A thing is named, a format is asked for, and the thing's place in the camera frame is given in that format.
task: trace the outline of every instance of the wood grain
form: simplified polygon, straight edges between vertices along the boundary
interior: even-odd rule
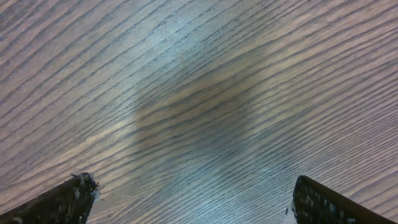
[[[398,2],[1,0],[0,212],[282,223],[298,175],[398,222]]]

